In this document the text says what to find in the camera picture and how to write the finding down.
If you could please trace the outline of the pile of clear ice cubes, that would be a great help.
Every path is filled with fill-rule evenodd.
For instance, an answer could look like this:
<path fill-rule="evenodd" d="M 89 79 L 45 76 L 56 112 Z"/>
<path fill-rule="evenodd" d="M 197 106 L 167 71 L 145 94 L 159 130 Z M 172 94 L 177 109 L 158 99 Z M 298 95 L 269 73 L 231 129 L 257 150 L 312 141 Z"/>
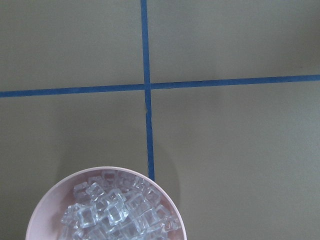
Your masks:
<path fill-rule="evenodd" d="M 61 240 L 170 240 L 182 226 L 148 180 L 108 169 L 73 187 Z"/>

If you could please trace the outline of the pink bowl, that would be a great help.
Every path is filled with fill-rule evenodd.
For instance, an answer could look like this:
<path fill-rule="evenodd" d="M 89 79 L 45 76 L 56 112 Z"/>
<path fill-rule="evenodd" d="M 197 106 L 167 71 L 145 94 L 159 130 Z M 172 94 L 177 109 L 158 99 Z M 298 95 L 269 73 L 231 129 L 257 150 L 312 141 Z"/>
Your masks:
<path fill-rule="evenodd" d="M 27 240 L 57 240 L 62 231 L 60 219 L 64 210 L 74 203 L 73 187 L 84 182 L 89 177 L 101 174 L 104 170 L 116 170 L 138 176 L 157 188 L 162 194 L 161 204 L 177 216 L 181 225 L 180 229 L 169 232 L 168 237 L 171 240 L 186 240 L 188 238 L 181 214 L 170 196 L 147 176 L 131 169 L 116 166 L 98 166 L 83 169 L 55 184 L 35 207 L 28 223 L 25 238 Z"/>

